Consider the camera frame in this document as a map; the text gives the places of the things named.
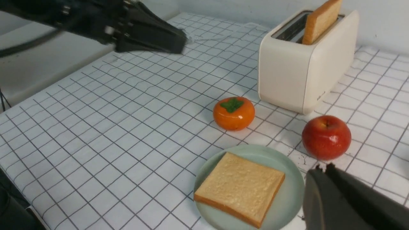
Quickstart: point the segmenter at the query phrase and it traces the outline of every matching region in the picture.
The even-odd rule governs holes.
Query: plate
[[[211,157],[196,176],[193,192],[200,187],[226,152],[285,173],[285,180],[277,192],[260,229],[279,230],[298,214],[304,198],[304,179],[298,167],[284,154],[269,147],[245,144],[225,149]],[[256,230],[257,228],[206,204],[195,202],[202,218],[217,230]]]

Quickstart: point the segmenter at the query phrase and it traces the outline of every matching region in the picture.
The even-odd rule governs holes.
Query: apple
[[[301,139],[307,152],[318,160],[338,158],[348,150],[352,140],[346,123],[331,115],[310,120]]]

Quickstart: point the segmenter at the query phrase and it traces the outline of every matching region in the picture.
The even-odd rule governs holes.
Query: bread slice
[[[285,174],[227,152],[193,199],[260,228]]]
[[[307,16],[302,43],[313,44],[332,24],[337,21],[342,0],[329,0]]]

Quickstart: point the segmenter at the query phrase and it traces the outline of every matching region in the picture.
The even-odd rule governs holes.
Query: white grid tablecloth
[[[197,36],[240,24],[182,13],[170,23]],[[358,47],[351,69],[311,115],[262,102],[257,60],[266,31],[244,28],[183,55],[111,53],[0,115],[0,165],[51,229],[212,229],[192,200],[195,174],[222,149],[261,144],[303,175],[316,164],[301,144],[306,121],[348,122],[353,141],[334,161],[409,207],[409,58]],[[215,125],[221,98],[244,96],[245,130]],[[304,230],[302,212],[286,227]]]

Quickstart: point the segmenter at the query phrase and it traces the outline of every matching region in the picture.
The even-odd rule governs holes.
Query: white toaster
[[[311,9],[295,13],[260,44],[258,95],[262,101],[309,114],[354,59],[359,14],[341,9],[338,20],[312,45],[301,43]]]

